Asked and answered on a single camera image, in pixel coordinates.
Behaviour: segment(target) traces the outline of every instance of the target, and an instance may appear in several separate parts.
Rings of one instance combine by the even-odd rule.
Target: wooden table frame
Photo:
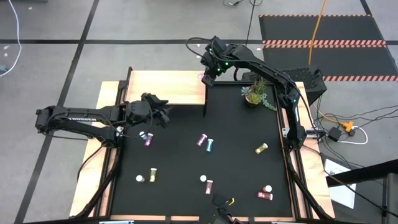
[[[129,69],[127,73],[127,79],[120,82],[103,82],[101,91],[99,93],[97,108],[101,108],[107,105],[114,105],[115,103],[121,103],[127,98],[128,87],[130,83],[132,70]],[[298,82],[297,87],[302,92],[302,95],[307,101],[305,89],[303,83]],[[300,116],[301,125],[305,129],[310,129],[311,118],[308,117],[306,107],[302,100],[298,103],[298,113]],[[287,124],[287,117],[284,110],[278,111],[278,120],[280,136],[282,140],[282,127]],[[315,139],[306,139],[304,144],[312,149],[318,149],[318,143]],[[99,142],[96,139],[89,139],[84,160],[90,156],[99,146]],[[81,170],[80,179],[78,181],[75,197],[72,203],[72,209],[70,216],[76,215],[80,212],[83,207],[90,201],[93,194],[96,192],[99,184],[102,183],[104,177],[109,172],[113,165],[113,161],[116,153],[120,149],[105,149],[102,148],[97,156],[92,158],[87,163],[84,169]],[[291,152],[290,156],[295,170],[300,176],[305,176],[305,183],[308,190],[314,196],[315,200],[321,205],[324,211],[327,212],[331,217],[334,217],[334,211],[331,204],[331,199],[326,184],[326,178],[323,173],[323,164],[321,157],[305,147],[300,151]],[[293,217],[255,217],[256,222],[293,222],[297,217],[301,218],[317,218],[315,212],[309,208],[308,203],[303,199],[303,195],[296,184],[291,183],[292,180],[288,179],[290,198],[292,201],[292,213]],[[112,181],[104,191],[95,209],[90,213],[90,216],[108,216],[111,210],[112,192],[114,189],[114,181]],[[166,217],[164,215],[111,215],[112,220],[152,220],[152,221],[166,221],[167,218],[171,221],[198,221],[199,217],[181,217],[171,216]],[[243,222],[249,221],[248,217],[237,217]]]

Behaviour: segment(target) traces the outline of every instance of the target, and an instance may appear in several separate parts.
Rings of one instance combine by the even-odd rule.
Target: potted plant
[[[267,87],[267,83],[262,78],[254,82],[251,86],[242,87],[242,96],[244,96],[246,105],[254,107],[262,103],[266,108],[276,111],[276,107],[268,103],[266,99]]]

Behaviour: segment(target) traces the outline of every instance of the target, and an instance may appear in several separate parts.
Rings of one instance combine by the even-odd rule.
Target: paper sheet
[[[339,165],[329,159],[326,159],[325,162],[325,171],[328,174],[339,174],[342,172],[350,171],[349,168],[345,168],[342,165]],[[349,185],[353,190],[355,190],[356,184]],[[349,208],[354,209],[354,202],[355,202],[355,193],[350,191],[349,188],[346,186],[338,186],[338,187],[329,187],[330,198],[335,202],[338,202],[342,205],[345,205]]]

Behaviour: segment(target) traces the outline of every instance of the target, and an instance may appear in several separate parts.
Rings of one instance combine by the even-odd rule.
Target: plant pot
[[[255,106],[260,105],[259,103],[254,104],[254,103],[250,102],[250,100],[248,99],[248,96],[244,96],[244,102],[245,102],[245,105],[248,107],[255,107]]]

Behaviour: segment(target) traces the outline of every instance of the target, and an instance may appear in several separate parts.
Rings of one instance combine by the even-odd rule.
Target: white cable
[[[11,0],[8,0],[8,2],[10,3],[10,6],[11,6],[12,10],[14,11],[15,18],[16,18],[16,21],[17,21],[17,41],[18,41],[18,45],[19,45],[19,52],[18,52],[17,58],[15,59],[15,62],[12,65],[12,67],[8,71],[6,71],[5,73],[1,74],[0,77],[3,77],[5,75],[7,75],[9,72],[11,72],[12,69],[14,69],[15,65],[17,64],[17,62],[19,60],[19,56],[21,56],[21,51],[22,51],[22,46],[21,46],[21,43],[19,42],[19,19],[18,19],[18,15],[17,15],[17,12],[14,9],[14,6],[12,5]]]
[[[368,135],[366,134],[365,130],[363,130],[361,127],[358,126],[353,126],[352,130],[354,129],[360,129],[364,134],[365,134],[365,142],[348,142],[348,141],[338,141],[339,143],[347,143],[347,144],[358,144],[358,145],[362,145],[362,144],[366,144],[368,143]]]

